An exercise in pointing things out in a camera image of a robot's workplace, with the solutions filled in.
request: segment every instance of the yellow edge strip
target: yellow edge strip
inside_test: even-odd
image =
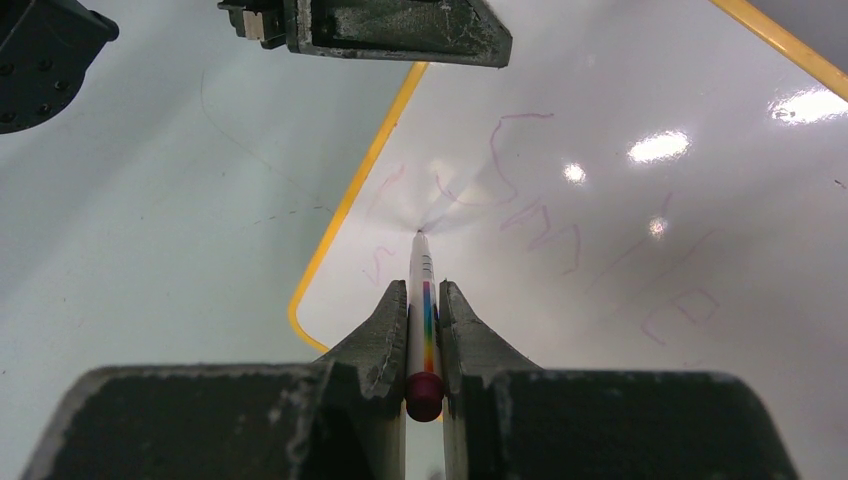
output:
[[[711,0],[786,58],[848,100],[848,75],[745,0]]]
[[[324,237],[321,238],[321,243],[318,244],[315,254],[312,255],[312,260],[309,261],[309,265],[306,267],[306,271],[300,279],[300,283],[298,284],[297,289],[295,289],[294,295],[289,302],[289,323],[291,324],[292,330],[294,330],[294,333],[296,333],[297,336],[299,336],[304,342],[311,345],[319,352],[323,353],[329,349],[326,345],[310,337],[309,334],[303,330],[303,327],[300,326],[300,322],[297,321],[297,306],[300,305],[300,300],[303,298],[303,294],[306,293],[306,289],[309,287],[309,284],[312,283],[312,278],[315,276],[315,272],[324,260],[327,250],[330,249],[333,239],[336,238],[336,234],[339,232],[342,222],[344,222],[350,208],[353,206],[353,202],[356,200],[359,190],[362,189],[362,184],[365,183],[365,179],[368,178],[368,174],[371,172],[371,168],[377,161],[377,157],[379,157],[380,152],[383,151],[383,147],[386,145],[389,135],[391,135],[392,130],[394,130],[397,125],[397,121],[400,118],[401,113],[403,113],[403,110],[406,108],[406,104],[409,103],[409,99],[412,97],[415,87],[418,86],[418,82],[421,81],[421,77],[424,76],[425,70],[427,70],[427,63],[424,62],[415,63],[412,65],[412,68],[409,69],[409,73],[406,75],[406,80],[404,80],[398,94],[395,96],[395,100],[389,108],[389,113],[386,114],[386,118],[383,120],[380,130],[377,131],[377,136],[374,137],[374,141],[371,143],[371,147],[365,154],[362,164],[359,165],[359,169],[356,171],[356,174],[353,176],[353,180],[350,182],[350,186],[347,187],[347,192],[345,192],[341,203],[339,203],[339,208],[336,210],[336,214],[333,215],[333,219],[330,220],[330,225],[327,227],[327,231],[324,232]]]

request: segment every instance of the red pen cap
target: red pen cap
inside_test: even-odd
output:
[[[432,422],[442,413],[445,387],[438,375],[419,372],[406,379],[406,413],[418,422]]]

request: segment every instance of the white pen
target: white pen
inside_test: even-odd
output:
[[[409,314],[406,412],[413,420],[430,422],[442,413],[444,384],[433,259],[427,237],[420,230],[412,240],[406,291]]]

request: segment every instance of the black bracket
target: black bracket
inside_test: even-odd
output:
[[[504,67],[512,36],[484,0],[225,0],[236,34],[306,55]]]
[[[76,0],[0,3],[0,134],[39,125],[74,99],[118,25]]]

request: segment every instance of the whiteboard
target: whiteboard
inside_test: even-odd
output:
[[[736,374],[804,476],[838,477],[848,104],[707,2],[492,4],[510,66],[428,68],[296,328],[341,340],[425,228],[437,276],[533,361]]]

